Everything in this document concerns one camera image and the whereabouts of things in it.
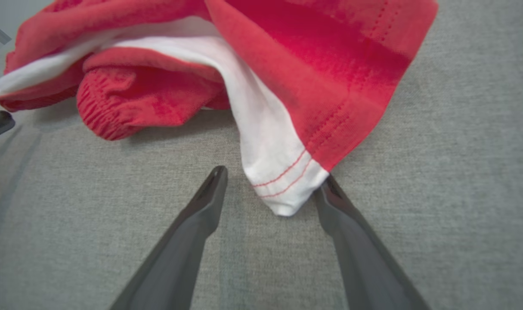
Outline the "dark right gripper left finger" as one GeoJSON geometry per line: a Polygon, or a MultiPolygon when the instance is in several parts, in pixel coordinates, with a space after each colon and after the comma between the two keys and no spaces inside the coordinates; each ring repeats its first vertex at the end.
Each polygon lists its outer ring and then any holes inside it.
{"type": "Polygon", "coordinates": [[[112,310],[190,308],[206,240],[220,223],[227,183],[226,167],[214,167],[111,305],[112,310]]]}

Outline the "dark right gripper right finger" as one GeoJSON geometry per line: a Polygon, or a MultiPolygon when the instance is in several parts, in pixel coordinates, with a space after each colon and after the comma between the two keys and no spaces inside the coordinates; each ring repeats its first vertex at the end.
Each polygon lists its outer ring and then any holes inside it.
{"type": "Polygon", "coordinates": [[[350,310],[427,310],[428,304],[331,175],[315,191],[350,310]]]}

